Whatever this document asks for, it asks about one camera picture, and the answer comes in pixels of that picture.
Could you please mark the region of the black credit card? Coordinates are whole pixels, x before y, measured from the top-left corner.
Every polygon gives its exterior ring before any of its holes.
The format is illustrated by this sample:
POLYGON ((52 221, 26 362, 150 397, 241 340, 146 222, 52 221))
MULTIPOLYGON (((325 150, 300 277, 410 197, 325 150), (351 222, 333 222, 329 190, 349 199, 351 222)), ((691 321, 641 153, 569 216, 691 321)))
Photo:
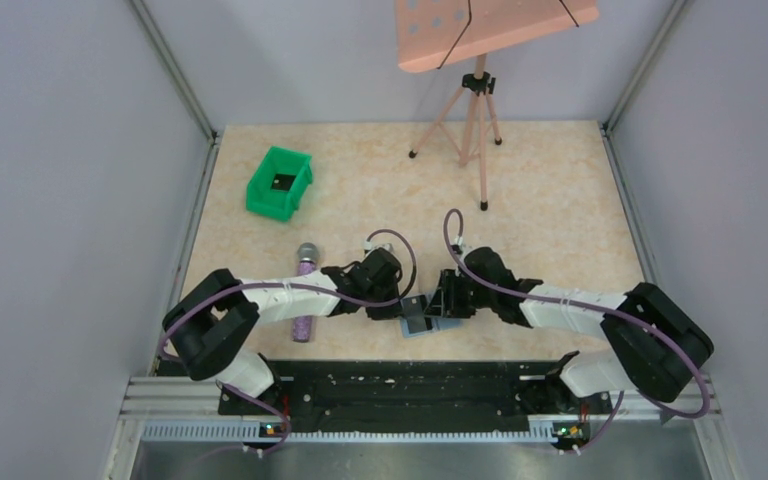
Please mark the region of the black credit card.
POLYGON ((423 335, 433 330, 433 322, 430 317, 424 315, 428 299, 425 295, 416 295, 414 305, 409 315, 402 315, 400 325, 403 336, 406 338, 423 335))

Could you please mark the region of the beige card holder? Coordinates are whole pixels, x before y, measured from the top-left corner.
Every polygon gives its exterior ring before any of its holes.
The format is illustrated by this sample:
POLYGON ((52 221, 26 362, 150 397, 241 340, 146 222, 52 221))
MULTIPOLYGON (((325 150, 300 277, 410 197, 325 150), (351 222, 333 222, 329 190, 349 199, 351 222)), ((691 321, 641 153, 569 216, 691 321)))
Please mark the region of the beige card holder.
MULTIPOLYGON (((427 299, 429 300, 431 294, 419 294, 419 295, 425 295, 427 299)), ((438 318, 431 318, 433 322, 433 330, 429 333, 423 334, 423 335, 429 335, 433 333, 438 333, 446 330, 451 330, 455 328, 459 328, 463 324, 462 319, 438 319, 438 318)), ((423 335, 413 336, 409 338, 415 338, 423 335)))

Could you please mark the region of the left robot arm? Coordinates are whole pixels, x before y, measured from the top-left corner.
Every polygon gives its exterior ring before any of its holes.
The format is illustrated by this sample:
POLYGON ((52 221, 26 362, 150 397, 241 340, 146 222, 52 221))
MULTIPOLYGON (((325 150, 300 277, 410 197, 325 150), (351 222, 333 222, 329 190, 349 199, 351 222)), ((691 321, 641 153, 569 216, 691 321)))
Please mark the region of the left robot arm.
POLYGON ((163 318, 186 374, 257 398, 277 381, 265 358, 245 349, 259 325, 299 317, 333 317, 365 309, 373 320, 400 314, 402 265, 386 249, 369 251, 347 267, 322 267, 289 279, 239 279, 226 268, 205 277, 163 318))

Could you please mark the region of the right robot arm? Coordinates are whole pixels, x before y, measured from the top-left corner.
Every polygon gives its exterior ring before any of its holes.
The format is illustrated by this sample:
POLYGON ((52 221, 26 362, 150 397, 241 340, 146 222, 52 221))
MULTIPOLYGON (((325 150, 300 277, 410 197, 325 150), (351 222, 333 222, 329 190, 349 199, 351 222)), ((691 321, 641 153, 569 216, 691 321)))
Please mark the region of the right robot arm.
POLYGON ((456 266, 442 271, 435 292, 444 315, 466 319, 489 310, 510 325, 607 343, 558 362, 556 377, 577 397, 636 390, 671 403, 715 351, 711 338, 655 284, 640 282, 621 293, 564 289, 515 277, 490 247, 451 245, 449 252, 456 266))

